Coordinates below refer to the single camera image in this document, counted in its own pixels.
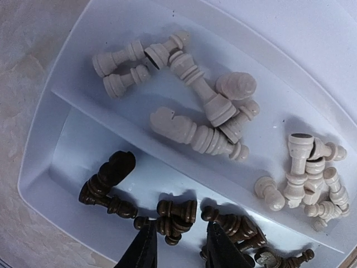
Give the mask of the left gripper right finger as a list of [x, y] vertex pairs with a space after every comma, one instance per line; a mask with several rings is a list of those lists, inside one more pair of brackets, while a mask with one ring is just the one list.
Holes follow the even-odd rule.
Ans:
[[235, 247], [219, 224], [209, 222], [207, 226], [205, 267], [255, 267], [255, 262], [251, 257], [249, 261], [244, 257], [244, 254]]

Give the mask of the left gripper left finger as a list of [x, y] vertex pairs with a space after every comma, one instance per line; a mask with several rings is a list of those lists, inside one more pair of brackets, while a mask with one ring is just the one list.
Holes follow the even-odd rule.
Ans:
[[156, 222], [149, 221], [138, 232], [126, 252], [114, 268], [156, 268]]

